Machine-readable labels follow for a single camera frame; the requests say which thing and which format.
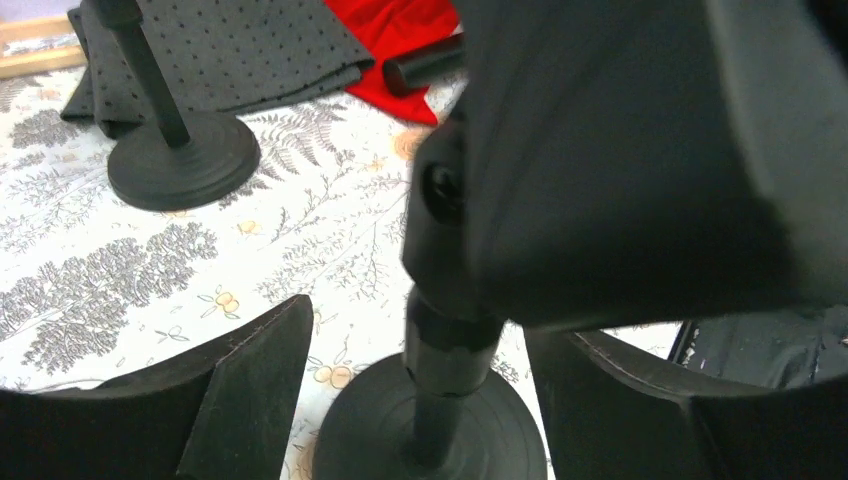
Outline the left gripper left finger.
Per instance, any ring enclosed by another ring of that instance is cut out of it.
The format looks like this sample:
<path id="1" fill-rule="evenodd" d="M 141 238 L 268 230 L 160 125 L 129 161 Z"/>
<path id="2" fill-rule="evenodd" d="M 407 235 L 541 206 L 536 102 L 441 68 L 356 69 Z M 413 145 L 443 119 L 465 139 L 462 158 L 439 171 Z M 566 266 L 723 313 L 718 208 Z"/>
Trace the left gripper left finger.
<path id="1" fill-rule="evenodd" d="M 313 328 L 296 295 L 93 389 L 1 394 L 5 479 L 277 479 Z"/>

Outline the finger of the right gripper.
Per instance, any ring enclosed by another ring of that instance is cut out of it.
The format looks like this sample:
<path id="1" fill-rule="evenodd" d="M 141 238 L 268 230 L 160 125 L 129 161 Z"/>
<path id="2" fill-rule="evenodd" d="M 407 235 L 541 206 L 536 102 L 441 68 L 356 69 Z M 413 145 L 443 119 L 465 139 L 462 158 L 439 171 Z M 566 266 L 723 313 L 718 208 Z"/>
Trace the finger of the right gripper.
<path id="1" fill-rule="evenodd" d="M 843 1 L 461 1 L 464 259 L 525 325 L 847 299 Z"/>

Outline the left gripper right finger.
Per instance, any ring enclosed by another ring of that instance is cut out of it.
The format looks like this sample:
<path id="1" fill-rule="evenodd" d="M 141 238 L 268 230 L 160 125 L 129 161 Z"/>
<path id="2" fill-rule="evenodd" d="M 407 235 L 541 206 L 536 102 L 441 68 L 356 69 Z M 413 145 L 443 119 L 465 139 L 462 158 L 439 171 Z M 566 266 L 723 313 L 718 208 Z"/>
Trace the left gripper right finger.
<path id="1" fill-rule="evenodd" d="M 843 479 L 847 381 L 716 379 L 600 331 L 526 330 L 560 479 Z"/>

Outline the black mic stand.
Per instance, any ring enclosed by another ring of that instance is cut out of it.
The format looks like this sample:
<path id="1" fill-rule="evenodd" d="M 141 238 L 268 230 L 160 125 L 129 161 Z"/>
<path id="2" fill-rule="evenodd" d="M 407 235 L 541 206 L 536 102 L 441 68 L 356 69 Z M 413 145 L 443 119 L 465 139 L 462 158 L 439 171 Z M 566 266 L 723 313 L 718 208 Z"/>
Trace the black mic stand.
<path id="1" fill-rule="evenodd" d="M 403 266 L 413 280 L 402 353 L 355 377 L 330 406 L 316 479 L 544 479 L 537 424 L 492 370 L 504 319 L 472 295 L 463 260 L 466 109 L 418 147 Z"/>
<path id="2" fill-rule="evenodd" d="M 155 118 L 121 137 L 110 153 L 107 173 L 115 195 L 139 209 L 175 211 L 238 190 L 260 164 L 254 133 L 230 114 L 179 111 L 136 2 L 96 1 L 93 10 L 112 32 Z"/>

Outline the black mic stand back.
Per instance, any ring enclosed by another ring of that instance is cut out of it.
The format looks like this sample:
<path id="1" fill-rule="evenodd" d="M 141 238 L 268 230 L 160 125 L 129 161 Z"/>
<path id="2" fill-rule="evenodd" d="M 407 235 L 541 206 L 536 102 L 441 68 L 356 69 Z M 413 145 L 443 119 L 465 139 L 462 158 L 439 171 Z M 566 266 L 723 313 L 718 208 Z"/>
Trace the black mic stand back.
<path id="1" fill-rule="evenodd" d="M 260 164 L 254 133 L 230 114 L 179 111 L 136 2 L 96 1 L 93 10 L 112 32 L 155 118 L 121 137 L 110 153 L 107 173 L 115 195 L 139 209 L 175 211 L 238 190 Z"/>

